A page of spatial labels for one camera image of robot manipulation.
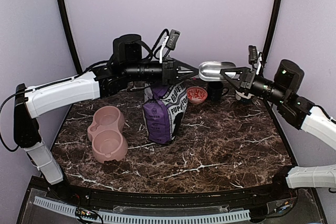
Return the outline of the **silver metal scoop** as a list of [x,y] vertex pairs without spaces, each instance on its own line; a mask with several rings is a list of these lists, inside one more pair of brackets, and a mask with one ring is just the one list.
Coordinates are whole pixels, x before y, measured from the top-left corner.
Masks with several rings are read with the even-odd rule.
[[221,75],[221,70],[230,68],[236,68],[236,65],[227,61],[206,61],[199,65],[198,76],[206,82],[224,81],[225,78]]

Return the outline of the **purple pet food bag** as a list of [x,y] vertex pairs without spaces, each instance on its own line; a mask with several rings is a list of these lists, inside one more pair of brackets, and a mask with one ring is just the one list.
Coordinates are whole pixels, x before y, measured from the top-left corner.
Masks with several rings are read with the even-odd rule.
[[148,139],[162,145],[172,142],[177,136],[187,105],[184,82],[171,86],[159,83],[147,86],[142,110]]

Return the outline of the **pink double pet bowl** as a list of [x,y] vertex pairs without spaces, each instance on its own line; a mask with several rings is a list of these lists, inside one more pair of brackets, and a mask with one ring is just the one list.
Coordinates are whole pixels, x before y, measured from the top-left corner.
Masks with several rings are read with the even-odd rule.
[[93,115],[87,129],[94,158],[100,162],[121,161],[128,152],[128,142],[122,135],[125,119],[114,106],[104,106]]

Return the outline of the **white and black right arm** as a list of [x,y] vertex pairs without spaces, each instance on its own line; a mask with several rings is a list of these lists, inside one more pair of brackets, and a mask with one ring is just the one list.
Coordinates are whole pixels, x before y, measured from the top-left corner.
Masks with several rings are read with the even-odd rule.
[[[247,67],[221,69],[220,74],[235,90],[262,98],[277,107],[285,121],[335,148],[335,119],[325,109],[299,96],[304,71],[294,62],[283,59],[272,81]],[[273,200],[280,199],[288,188],[335,188],[335,165],[283,167],[268,188]]]

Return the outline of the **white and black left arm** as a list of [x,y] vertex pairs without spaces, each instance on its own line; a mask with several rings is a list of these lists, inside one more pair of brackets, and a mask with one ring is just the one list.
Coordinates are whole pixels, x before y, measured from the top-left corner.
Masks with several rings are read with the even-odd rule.
[[40,86],[28,88],[20,84],[16,88],[14,141],[32,158],[63,201],[74,197],[74,189],[64,181],[64,172],[42,140],[37,117],[66,105],[112,96],[132,81],[168,86],[198,74],[197,68],[171,58],[168,53],[160,54],[154,61],[153,50],[140,35],[123,35],[112,45],[109,60],[94,63],[81,74]]

